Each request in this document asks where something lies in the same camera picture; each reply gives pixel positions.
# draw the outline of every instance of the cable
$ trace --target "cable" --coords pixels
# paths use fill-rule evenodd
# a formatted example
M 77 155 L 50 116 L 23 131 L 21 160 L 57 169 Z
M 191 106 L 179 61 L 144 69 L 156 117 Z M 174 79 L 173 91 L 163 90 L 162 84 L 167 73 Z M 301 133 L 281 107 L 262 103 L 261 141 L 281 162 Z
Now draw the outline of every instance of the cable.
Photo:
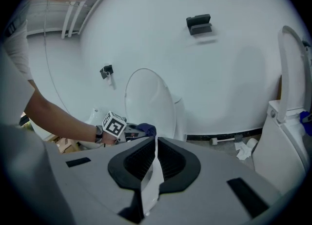
M 53 77 L 52 77 L 52 74 L 51 74 L 51 70 L 50 70 L 50 66 L 49 66 L 49 61 L 48 61 L 48 55 L 47 55 L 47 42 L 46 42 L 46 39 L 45 39 L 45 25 L 46 25 L 46 20 L 47 20 L 47 11 L 48 11 L 48 0 L 47 0 L 47 7 L 45 9 L 45 19 L 44 19 L 44 35 L 43 35 L 43 38 L 44 38 L 44 50 L 45 50 L 45 58 L 47 60 L 47 65 L 48 65 L 48 70 L 49 70 L 49 74 L 50 74 L 50 77 L 51 77 L 51 81 L 52 81 L 52 84 L 53 84 L 53 87 L 58 95 L 58 98 L 60 99 L 61 103 L 63 104 L 64 108 L 66 109 L 67 113 L 69 113 L 68 109 L 66 108 L 65 104 L 63 103 L 62 101 L 62 98 L 60 97 L 59 95 L 59 92 L 57 90 L 57 88 L 55 87 L 55 84 L 54 84 L 54 81 L 53 81 Z

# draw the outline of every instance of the crumpled tissue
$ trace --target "crumpled tissue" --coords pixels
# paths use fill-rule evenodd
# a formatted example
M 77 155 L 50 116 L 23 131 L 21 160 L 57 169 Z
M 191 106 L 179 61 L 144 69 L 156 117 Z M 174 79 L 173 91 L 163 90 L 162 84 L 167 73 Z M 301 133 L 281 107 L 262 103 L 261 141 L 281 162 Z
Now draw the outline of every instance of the crumpled tissue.
M 247 145 L 245 145 L 243 142 L 234 143 L 235 149 L 239 150 L 239 153 L 237 154 L 237 158 L 240 160 L 245 160 L 246 158 L 250 157 L 252 155 L 252 148 L 249 148 Z

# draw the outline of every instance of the wristwatch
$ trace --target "wristwatch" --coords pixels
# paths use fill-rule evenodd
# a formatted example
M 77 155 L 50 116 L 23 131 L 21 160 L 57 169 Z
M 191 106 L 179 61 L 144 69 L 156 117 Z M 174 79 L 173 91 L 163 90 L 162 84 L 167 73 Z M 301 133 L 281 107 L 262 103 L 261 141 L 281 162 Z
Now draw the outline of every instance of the wristwatch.
M 101 143 L 103 138 L 103 127 L 102 125 L 97 125 L 97 133 L 95 143 Z

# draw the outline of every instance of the hand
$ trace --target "hand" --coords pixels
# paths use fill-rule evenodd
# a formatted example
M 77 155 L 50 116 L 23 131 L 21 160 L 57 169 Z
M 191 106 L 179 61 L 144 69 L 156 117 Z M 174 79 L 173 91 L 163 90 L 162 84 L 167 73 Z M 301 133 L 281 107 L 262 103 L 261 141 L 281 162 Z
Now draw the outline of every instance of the hand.
M 105 144 L 115 144 L 116 141 L 116 137 L 106 133 L 105 131 L 103 131 L 103 138 L 101 143 L 105 143 Z

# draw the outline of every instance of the floor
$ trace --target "floor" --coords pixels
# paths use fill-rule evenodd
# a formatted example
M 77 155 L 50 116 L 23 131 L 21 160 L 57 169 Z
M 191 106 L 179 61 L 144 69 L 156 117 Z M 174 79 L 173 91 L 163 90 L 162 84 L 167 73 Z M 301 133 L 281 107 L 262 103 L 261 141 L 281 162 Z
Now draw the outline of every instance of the floor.
M 261 135 L 252 136 L 252 137 L 245 137 L 245 138 L 242 139 L 242 141 L 244 143 L 247 143 L 250 138 L 255 138 L 256 140 L 260 140 L 260 136 Z M 187 141 L 187 142 L 192 143 L 192 144 L 196 144 L 196 145 L 199 145 L 199 146 L 207 147 L 209 149 L 222 151 L 222 152 L 224 152 L 224 153 L 226 153 L 226 154 L 236 158 L 242 164 L 245 164 L 246 166 L 248 166 L 249 168 L 254 170 L 254 162 L 253 162 L 252 156 L 248 157 L 246 160 L 243 160 L 243 161 L 236 157 L 236 155 L 238 154 L 238 151 L 235 150 L 235 145 L 234 145 L 233 141 L 220 142 L 220 143 L 218 143 L 218 145 L 212 145 L 210 141 Z

